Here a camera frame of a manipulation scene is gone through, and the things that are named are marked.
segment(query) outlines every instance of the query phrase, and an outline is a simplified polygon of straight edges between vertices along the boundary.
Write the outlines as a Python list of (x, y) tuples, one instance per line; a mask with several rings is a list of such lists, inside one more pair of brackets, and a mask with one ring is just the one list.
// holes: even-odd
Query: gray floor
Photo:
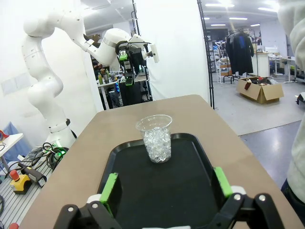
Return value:
[(240, 136), (279, 188), (286, 179), (299, 125), (300, 121)]
[(282, 83), (284, 91), (284, 97), (280, 98), (279, 102), (258, 104), (241, 96), (236, 91), (237, 81), (233, 84), (219, 84), (214, 73), (215, 110), (237, 135), (300, 121), (305, 112), (305, 105), (297, 105), (295, 103), (295, 95), (305, 92), (305, 84), (283, 83), (286, 78), (286, 76), (274, 78), (279, 83)]

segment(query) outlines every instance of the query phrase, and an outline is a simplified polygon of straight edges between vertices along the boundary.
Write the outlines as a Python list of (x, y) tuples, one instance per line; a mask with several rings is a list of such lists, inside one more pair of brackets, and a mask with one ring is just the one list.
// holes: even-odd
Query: jacket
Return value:
[(243, 75), (253, 72), (251, 56), (254, 56), (254, 50), (247, 34), (239, 32), (231, 35), (226, 43), (226, 51), (230, 58), (232, 73), (238, 72), (239, 75)]
[[(278, 18), (289, 36), (296, 64), (305, 70), (305, 1), (279, 0)], [(305, 203), (305, 115), (292, 146), (287, 181), (293, 193)]]

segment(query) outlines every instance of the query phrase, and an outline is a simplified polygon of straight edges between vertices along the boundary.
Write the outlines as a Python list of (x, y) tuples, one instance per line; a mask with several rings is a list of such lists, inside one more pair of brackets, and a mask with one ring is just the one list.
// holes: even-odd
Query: black coat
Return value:
[(252, 42), (247, 34), (239, 32), (230, 36), (225, 44), (225, 49), (230, 58), (232, 73), (253, 73), (251, 56), (254, 56)]

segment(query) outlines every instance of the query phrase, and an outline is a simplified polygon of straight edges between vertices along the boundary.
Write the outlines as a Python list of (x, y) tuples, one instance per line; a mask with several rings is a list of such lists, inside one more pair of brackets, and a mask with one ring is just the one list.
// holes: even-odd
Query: red button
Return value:
[(13, 179), (13, 180), (18, 180), (19, 179), (19, 175), (17, 173), (17, 171), (14, 169), (12, 171), (10, 171), (10, 177)]
[(19, 228), (19, 225), (17, 223), (12, 223), (10, 224), (10, 227), (9, 229), (18, 229)]

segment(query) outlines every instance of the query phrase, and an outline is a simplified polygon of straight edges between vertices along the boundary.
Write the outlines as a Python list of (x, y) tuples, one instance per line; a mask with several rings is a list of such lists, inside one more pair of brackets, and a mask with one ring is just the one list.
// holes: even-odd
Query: white sleeve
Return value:
[(290, 38), (296, 64), (305, 70), (305, 1), (279, 0), (278, 19)]

